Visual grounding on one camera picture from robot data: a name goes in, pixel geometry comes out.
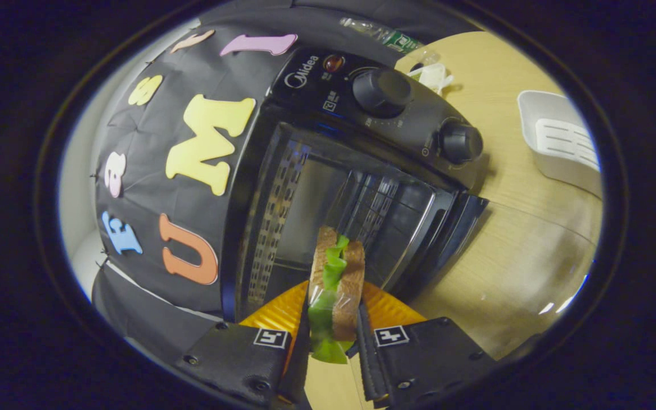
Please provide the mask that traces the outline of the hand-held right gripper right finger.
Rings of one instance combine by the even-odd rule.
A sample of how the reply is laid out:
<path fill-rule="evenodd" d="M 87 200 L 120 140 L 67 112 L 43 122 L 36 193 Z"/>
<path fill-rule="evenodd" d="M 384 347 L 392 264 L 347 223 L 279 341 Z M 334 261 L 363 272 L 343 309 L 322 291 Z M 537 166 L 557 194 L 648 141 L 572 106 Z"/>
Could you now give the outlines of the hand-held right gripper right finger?
<path fill-rule="evenodd" d="M 427 319 L 369 282 L 356 350 L 364 395 L 376 408 L 434 407 L 498 365 L 452 319 Z"/>

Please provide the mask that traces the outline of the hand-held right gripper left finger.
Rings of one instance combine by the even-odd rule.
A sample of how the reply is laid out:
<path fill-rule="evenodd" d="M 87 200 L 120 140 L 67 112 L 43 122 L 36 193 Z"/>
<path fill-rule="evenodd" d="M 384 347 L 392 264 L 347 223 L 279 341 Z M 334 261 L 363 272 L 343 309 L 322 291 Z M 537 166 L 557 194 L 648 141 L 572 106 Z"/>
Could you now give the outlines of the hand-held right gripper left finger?
<path fill-rule="evenodd" d="M 248 407 L 296 407 L 308 371 L 307 295 L 308 282 L 302 282 L 239 323 L 217 323 L 182 354 L 177 368 Z"/>

